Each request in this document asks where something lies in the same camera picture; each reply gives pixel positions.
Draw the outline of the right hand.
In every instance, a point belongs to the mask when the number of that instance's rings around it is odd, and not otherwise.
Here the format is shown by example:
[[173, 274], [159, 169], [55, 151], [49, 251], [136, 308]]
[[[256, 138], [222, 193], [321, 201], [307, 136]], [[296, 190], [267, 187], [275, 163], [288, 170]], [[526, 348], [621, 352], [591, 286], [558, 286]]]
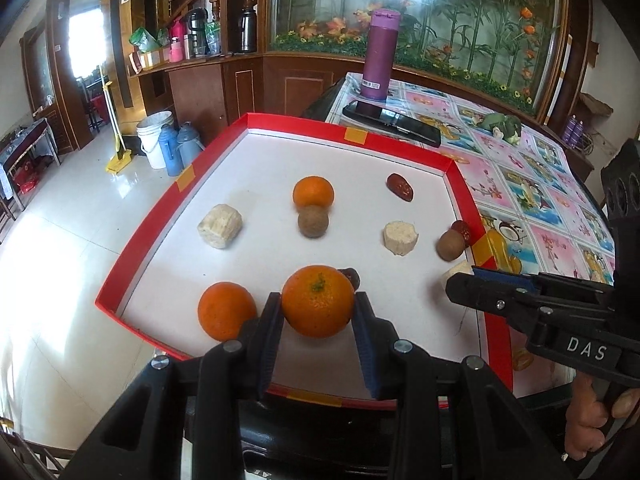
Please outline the right hand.
[[573, 397], [566, 412], [565, 452], [573, 460], [582, 460], [589, 452], [600, 450], [605, 444], [601, 428], [611, 418], [631, 417], [633, 425], [639, 418], [634, 409], [639, 403], [639, 390], [625, 391], [613, 404], [606, 408], [593, 389], [593, 377], [578, 372], [572, 382]]

